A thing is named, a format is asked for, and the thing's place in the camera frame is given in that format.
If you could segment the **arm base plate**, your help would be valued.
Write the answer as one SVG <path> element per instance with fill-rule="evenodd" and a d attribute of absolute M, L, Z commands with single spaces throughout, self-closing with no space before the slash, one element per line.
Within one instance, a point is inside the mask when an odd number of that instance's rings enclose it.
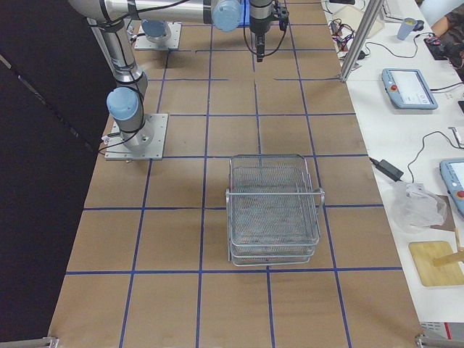
<path fill-rule="evenodd" d="M 143 20 L 134 48 L 138 51 L 174 51 L 178 50 L 180 37 L 180 22 Z"/>
<path fill-rule="evenodd" d="M 129 141 L 128 133 L 121 133 L 114 121 L 108 149 L 104 150 L 106 160 L 161 160 L 163 158 L 168 114 L 145 114 L 143 128 Z"/>

